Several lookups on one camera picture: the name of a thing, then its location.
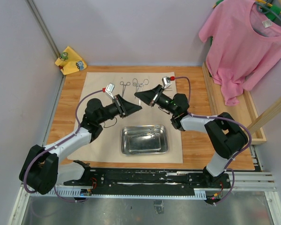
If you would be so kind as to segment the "wooden pole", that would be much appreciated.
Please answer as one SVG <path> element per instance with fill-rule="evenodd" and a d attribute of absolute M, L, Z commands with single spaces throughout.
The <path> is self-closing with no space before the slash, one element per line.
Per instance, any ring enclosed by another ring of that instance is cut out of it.
<path fill-rule="evenodd" d="M 279 113 L 281 113 L 281 96 L 248 126 L 248 130 L 251 134 L 255 133 Z"/>

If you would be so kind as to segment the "yellow printed cloth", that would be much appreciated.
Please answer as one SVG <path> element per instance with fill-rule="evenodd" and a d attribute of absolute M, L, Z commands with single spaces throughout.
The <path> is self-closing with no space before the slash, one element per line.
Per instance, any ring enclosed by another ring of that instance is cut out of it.
<path fill-rule="evenodd" d="M 59 67 L 63 75 L 85 70 L 88 66 L 84 59 L 70 46 L 60 54 L 55 61 L 55 65 Z"/>

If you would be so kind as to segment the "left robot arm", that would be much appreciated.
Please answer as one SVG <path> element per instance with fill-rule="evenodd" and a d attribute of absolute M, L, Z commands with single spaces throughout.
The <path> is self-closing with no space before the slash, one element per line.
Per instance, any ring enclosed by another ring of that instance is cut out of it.
<path fill-rule="evenodd" d="M 44 195 L 57 184 L 71 181 L 82 186 L 90 184 L 88 164 L 80 160 L 68 165 L 60 163 L 79 148 L 92 143 L 101 134 L 102 123 L 116 116 L 125 118 L 141 109 L 140 105 L 126 101 L 120 95 L 116 95 L 107 106 L 103 106 L 98 98 L 90 99 L 75 131 L 55 143 L 31 147 L 19 174 L 25 190 L 30 194 L 38 192 Z"/>

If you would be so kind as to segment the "green clothes hanger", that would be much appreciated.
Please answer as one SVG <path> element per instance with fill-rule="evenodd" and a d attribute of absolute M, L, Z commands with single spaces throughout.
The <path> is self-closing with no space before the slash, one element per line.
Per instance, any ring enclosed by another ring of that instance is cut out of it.
<path fill-rule="evenodd" d="M 254 3 L 256 4 L 257 11 L 266 15 L 271 22 L 275 19 L 281 22 L 281 9 L 270 2 L 270 0 L 256 0 Z"/>

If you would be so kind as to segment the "pink t-shirt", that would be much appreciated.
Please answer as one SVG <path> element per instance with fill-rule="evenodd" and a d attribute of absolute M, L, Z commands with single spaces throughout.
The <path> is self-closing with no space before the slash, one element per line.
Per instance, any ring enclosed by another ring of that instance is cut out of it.
<path fill-rule="evenodd" d="M 253 0 L 224 0 L 208 17 L 199 38 L 212 43 L 206 65 L 224 103 L 235 106 L 281 59 L 281 26 L 257 11 Z"/>

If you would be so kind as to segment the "stainless steel tray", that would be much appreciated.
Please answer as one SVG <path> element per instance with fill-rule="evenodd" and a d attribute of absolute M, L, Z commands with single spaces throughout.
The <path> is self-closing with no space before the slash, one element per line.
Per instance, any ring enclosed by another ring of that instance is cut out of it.
<path fill-rule="evenodd" d="M 154 129 L 152 138 L 138 138 L 137 130 Z M 121 151 L 126 156 L 164 154 L 168 151 L 168 137 L 163 125 L 125 127 L 121 131 Z"/>

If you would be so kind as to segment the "steel hemostat clamp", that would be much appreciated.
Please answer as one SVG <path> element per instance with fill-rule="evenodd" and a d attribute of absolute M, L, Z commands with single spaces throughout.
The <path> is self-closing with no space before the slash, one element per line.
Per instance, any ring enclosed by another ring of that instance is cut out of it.
<path fill-rule="evenodd" d="M 124 93 L 125 93 L 126 87 L 130 86 L 131 83 L 130 82 L 121 81 L 119 84 L 122 86 L 122 94 L 121 94 L 121 96 L 124 97 Z"/>

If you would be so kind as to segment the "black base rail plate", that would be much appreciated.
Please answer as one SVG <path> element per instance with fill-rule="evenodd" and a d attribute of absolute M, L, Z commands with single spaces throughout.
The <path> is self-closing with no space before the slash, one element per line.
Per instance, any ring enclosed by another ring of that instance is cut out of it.
<path fill-rule="evenodd" d="M 65 186 L 93 187 L 94 194 L 193 195 L 195 188 L 230 188 L 226 173 L 213 178 L 201 170 L 91 168 Z"/>

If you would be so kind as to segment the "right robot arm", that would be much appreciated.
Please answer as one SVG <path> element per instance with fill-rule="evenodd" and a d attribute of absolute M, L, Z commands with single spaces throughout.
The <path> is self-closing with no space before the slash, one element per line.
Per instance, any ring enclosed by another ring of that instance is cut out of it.
<path fill-rule="evenodd" d="M 180 131 L 198 131 L 206 133 L 212 143 L 215 153 L 203 169 L 203 183 L 212 188 L 220 181 L 233 159 L 251 144 L 251 134 L 248 129 L 235 121 L 227 112 L 216 116 L 195 115 L 188 112 L 189 103 L 185 94 L 177 93 L 170 98 L 164 93 L 164 88 L 157 85 L 134 95 L 148 106 L 159 106 L 160 109 L 172 115 L 173 127 Z"/>

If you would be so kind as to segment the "steel surgical scissors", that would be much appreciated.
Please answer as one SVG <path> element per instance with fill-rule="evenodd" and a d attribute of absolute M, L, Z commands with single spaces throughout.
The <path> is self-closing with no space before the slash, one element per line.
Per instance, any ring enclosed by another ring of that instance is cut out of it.
<path fill-rule="evenodd" d="M 138 138 L 152 138 L 155 135 L 154 129 L 137 130 L 134 134 Z"/>

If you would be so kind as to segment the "long steel hemostat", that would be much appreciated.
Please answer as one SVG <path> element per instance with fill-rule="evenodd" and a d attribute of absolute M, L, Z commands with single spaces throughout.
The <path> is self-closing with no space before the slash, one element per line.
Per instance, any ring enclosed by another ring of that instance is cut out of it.
<path fill-rule="evenodd" d="M 133 83 L 133 86 L 135 87 L 135 92 L 138 92 L 139 91 L 139 82 L 138 82 L 138 80 L 136 79 L 136 78 L 134 78 L 133 80 L 132 80 L 132 83 Z"/>

